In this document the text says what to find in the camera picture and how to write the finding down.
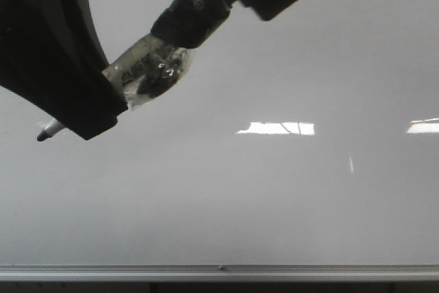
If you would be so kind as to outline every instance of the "whiteboard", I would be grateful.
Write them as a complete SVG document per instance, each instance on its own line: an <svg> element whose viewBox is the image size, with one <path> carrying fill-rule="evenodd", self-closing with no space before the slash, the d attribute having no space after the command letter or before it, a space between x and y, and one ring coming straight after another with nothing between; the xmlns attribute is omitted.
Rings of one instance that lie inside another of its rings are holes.
<svg viewBox="0 0 439 293"><path fill-rule="evenodd" d="M90 1L113 61L172 0ZM177 86L91 141L37 143L49 116L0 89L5 273L434 269L437 17L437 0L301 0L264 23L236 4Z"/></svg>

